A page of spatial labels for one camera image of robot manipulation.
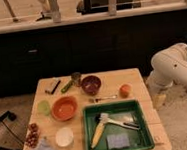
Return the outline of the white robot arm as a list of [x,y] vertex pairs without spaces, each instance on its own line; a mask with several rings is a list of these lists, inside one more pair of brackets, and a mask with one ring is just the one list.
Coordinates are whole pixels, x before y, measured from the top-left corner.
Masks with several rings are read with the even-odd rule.
[[178,43],[154,54],[151,66],[146,87],[154,108],[158,109],[166,99],[164,91],[174,82],[187,87],[187,44]]

